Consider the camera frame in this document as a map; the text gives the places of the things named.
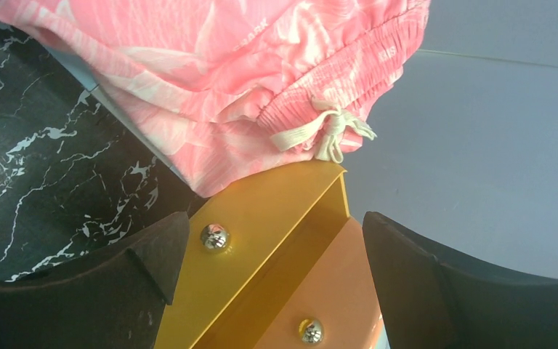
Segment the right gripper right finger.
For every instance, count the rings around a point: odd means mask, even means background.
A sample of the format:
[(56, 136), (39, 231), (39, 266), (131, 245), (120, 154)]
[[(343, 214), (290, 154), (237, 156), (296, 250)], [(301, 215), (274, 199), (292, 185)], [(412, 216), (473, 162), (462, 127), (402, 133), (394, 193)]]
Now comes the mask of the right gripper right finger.
[(363, 238), (391, 348), (558, 348), (558, 279), (494, 265), (378, 212)]

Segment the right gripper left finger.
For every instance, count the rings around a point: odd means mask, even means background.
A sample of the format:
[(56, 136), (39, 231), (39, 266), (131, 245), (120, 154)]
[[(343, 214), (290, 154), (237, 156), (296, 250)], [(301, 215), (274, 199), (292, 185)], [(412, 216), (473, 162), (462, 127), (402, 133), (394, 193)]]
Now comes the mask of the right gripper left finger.
[(0, 281), (0, 348), (152, 348), (190, 234), (171, 214), (58, 266)]

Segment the white cylinder with orange end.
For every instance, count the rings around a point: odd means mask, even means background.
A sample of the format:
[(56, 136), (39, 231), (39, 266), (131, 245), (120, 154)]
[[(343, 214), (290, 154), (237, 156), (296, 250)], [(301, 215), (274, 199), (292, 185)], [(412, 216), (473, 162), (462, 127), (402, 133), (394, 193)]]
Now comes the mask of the white cylinder with orange end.
[(374, 348), (383, 321), (344, 169), (285, 165), (191, 218), (157, 348)]

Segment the pink patterned garment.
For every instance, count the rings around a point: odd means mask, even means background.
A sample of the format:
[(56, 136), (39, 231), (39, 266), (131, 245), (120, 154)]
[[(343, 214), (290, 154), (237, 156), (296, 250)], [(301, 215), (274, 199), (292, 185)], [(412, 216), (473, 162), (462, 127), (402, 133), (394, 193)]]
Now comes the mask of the pink patterned garment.
[(428, 1), (0, 1), (80, 57), (200, 196), (286, 164), (341, 163), (420, 47)]

